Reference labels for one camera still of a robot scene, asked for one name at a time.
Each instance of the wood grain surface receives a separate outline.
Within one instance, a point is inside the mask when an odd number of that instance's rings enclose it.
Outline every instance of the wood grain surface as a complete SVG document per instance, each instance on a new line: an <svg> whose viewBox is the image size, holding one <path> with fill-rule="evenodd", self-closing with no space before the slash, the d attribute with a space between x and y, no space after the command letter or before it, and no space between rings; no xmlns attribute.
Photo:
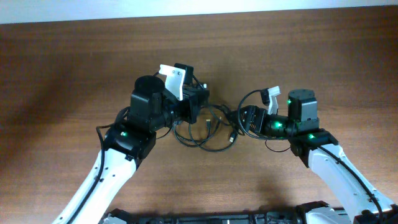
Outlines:
<svg viewBox="0 0 398 224"><path fill-rule="evenodd" d="M279 85L287 114L290 90L313 89L321 126L398 201L397 58L398 7L1 25L0 222L56 218L95 161L95 126L129 105L138 77L175 62L193 65L210 100L232 108L253 89ZM227 144L227 135L208 146ZM340 205L290 151L244 137L212 154L167 136L109 209L241 212L316 200Z"/></svg>

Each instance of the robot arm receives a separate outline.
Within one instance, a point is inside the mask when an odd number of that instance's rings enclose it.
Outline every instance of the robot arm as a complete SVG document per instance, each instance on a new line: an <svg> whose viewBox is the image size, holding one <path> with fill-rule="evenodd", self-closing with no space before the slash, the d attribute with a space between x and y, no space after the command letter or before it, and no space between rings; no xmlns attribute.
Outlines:
<svg viewBox="0 0 398 224"><path fill-rule="evenodd" d="M259 92L266 105L269 102L264 100L267 92ZM349 220L344 220L327 204L316 202L297 207L302 223L377 223L377 214L385 220L392 220L398 214L397 205L375 189L352 165L328 131L319 128L314 92L293 90L287 102L288 116L267 114L265 109L257 106L242 108L240 128L252 131L259 139L288 140L292 152L329 186L349 217Z"/></svg>
<svg viewBox="0 0 398 224"><path fill-rule="evenodd" d="M99 222L114 196L136 171L135 160L129 161L125 157L125 154L114 149L108 149L105 152L104 171L101 175L101 180L72 223L97 224ZM69 222L98 176L100 165L101 152L98 154L97 160L87 178L62 213L54 220L53 224Z"/></svg>
<svg viewBox="0 0 398 224"><path fill-rule="evenodd" d="M165 83L158 74L167 76ZM161 65L155 75L136 80L127 120L117 118L109 126L93 168L53 224L97 224L155 146L156 131L176 121L196 123L209 91L193 86L192 78L193 67L176 63L174 67Z"/></svg>

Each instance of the white plastic part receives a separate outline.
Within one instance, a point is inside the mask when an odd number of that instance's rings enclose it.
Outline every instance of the white plastic part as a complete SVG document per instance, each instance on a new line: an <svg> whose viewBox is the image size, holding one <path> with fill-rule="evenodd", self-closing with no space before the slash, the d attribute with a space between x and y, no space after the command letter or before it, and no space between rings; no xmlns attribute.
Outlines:
<svg viewBox="0 0 398 224"><path fill-rule="evenodd" d="M280 95L279 86L275 86L268 89L268 96L269 96L268 114L278 113L278 102L276 100L277 95Z"/></svg>
<svg viewBox="0 0 398 224"><path fill-rule="evenodd" d="M74 219L73 224L98 224L116 193L136 171L136 163L134 160L128 161L125 157L125 154L114 149L108 149L105 152L104 169L101 175L103 181L97 183L97 186L86 201L84 207ZM95 177L98 175L100 164L101 151L87 178L62 213L54 220L53 224L63 224L69 221L70 217L85 197L87 191L89 191L93 185Z"/></svg>
<svg viewBox="0 0 398 224"><path fill-rule="evenodd" d="M160 65L159 74L165 75L165 87L178 100L183 100L182 85L184 84L185 70L168 65Z"/></svg>
<svg viewBox="0 0 398 224"><path fill-rule="evenodd" d="M305 214L308 224L349 224L347 216L338 215L331 207L314 208Z"/></svg>
<svg viewBox="0 0 398 224"><path fill-rule="evenodd" d="M202 0L200 1L200 4L198 1L186 0L3 0L0 1L0 9L2 9L0 24L15 22L75 21L82 19L158 17L292 9L382 6L396 4L397 0Z"/></svg>
<svg viewBox="0 0 398 224"><path fill-rule="evenodd" d="M327 144L323 146L335 156L339 157L350 167L364 182L366 187L375 195L383 212L391 210L394 202L384 196L369 183L368 180L348 160L343 148L339 145ZM378 213L377 207L369 201L369 196L359 182L334 158L321 149L311 150L308 157L308 165L333 191L334 195L346 210L349 220L353 223L354 217L360 215L363 210Z"/></svg>

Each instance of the black cable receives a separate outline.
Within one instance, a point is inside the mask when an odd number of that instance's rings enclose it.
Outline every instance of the black cable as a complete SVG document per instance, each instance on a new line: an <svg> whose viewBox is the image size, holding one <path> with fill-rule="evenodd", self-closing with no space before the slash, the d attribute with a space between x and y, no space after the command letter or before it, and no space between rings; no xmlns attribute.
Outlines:
<svg viewBox="0 0 398 224"><path fill-rule="evenodd" d="M171 130L172 130L172 127L169 127L169 130L166 132L166 134L162 135L162 136L159 137L159 138L156 138L156 140L166 137L166 135L168 135L168 133L169 133Z"/></svg>
<svg viewBox="0 0 398 224"><path fill-rule="evenodd" d="M225 118L227 119L228 124L225 123L222 119L220 119L220 118L214 113L214 111L212 110L212 107L214 107L214 108L220 110L220 111L225 115ZM223 125L225 125L225 126L231 126L232 129L234 129L234 131L235 131L238 135L244 136L244 133L243 133L243 132L239 132L239 128L236 128L235 125L232 125L233 122L230 121L230 120L228 119L228 118L229 118L228 114L231 112L230 108L228 108L226 105L221 105L221 106L219 106L219 105L208 104L208 109L209 109L211 115L213 115L213 117L214 117L216 120L220 121L220 122L221 122Z"/></svg>
<svg viewBox="0 0 398 224"><path fill-rule="evenodd" d="M372 192L368 189L368 187L365 185L365 183L361 180L361 178L359 178L359 176L347 165L345 164L345 162L343 162L339 157L335 156L333 153L331 153L329 150L325 149L322 146L315 146L319 149L321 149L322 151L324 151L325 153L327 153L329 156L331 156L332 158L334 158L334 160L336 160L336 162L338 164L341 164L352 176L354 176L354 178L359 182L359 184L362 186L362 188L365 190L365 192L369 195L369 197L371 198L372 202L375 204L375 206L377 207L377 210L379 212L379 223L382 224L383 223L383 212L381 210L381 206L379 204L379 202L377 201L377 198L374 196L374 194L372 194Z"/></svg>
<svg viewBox="0 0 398 224"><path fill-rule="evenodd" d="M288 150L290 149L290 146L289 146L287 149L284 149L284 150L281 150L281 151L273 150L273 149L271 149L271 148L267 145L267 141L268 141L268 140L266 140L266 148L269 149L269 150L271 150L272 152L286 152L286 151L288 151Z"/></svg>
<svg viewBox="0 0 398 224"><path fill-rule="evenodd" d="M191 144L187 144L187 143L183 142L182 140L184 140L184 141L186 141L186 142L192 143L192 140L191 140L191 139L188 139L188 138L185 138L185 137L183 137L183 136L181 136L181 135L177 132L177 130L175 129L176 126L177 126L177 125L175 124L175 125L174 125L174 136L175 136L175 138L176 138L181 144L183 144L184 146L187 146L187 147L197 147L196 145L191 145ZM214 131L213 131L211 134L210 134L211 129L210 129L210 128L208 129L208 134L207 134L207 137L206 137L205 139L203 139L203 140L195 140L195 139L194 139L194 141L195 141L196 143L198 143L199 145L203 145L204 143L206 143L207 141L209 141L212 137L214 137L215 133L217 132L217 130L218 130L218 128L219 128L219 126L220 126L220 122L217 122L216 127L214 128Z"/></svg>
<svg viewBox="0 0 398 224"><path fill-rule="evenodd" d="M193 77L193 79L196 81L196 83L200 86L200 88L201 88L202 90L204 90L205 87L203 87L203 85L201 85L201 83L199 82L199 80L198 80L194 75L192 75L192 77Z"/></svg>
<svg viewBox="0 0 398 224"><path fill-rule="evenodd" d="M192 131L191 131L191 124L188 125L188 133L189 133L189 136L191 137L191 140L192 140L192 142L194 143L194 145L196 145L197 147L199 147L200 149L202 149L202 150L204 150L204 151L206 151L206 152L223 152L223 151L226 151L226 150L228 150L229 148L231 148L231 147L235 144L235 142L236 142L236 140L237 140L237 138L238 138L238 136L236 136L236 137L234 138L234 140L233 140L228 146L226 146L226 147L224 147L224 148L222 148L222 149L207 149L207 148L202 147L201 145L197 144L197 143L193 140Z"/></svg>
<svg viewBox="0 0 398 224"><path fill-rule="evenodd" d="M114 120L115 123L122 121L126 116L127 112L130 111L130 107L123 108L119 111L118 115L116 115L116 119Z"/></svg>

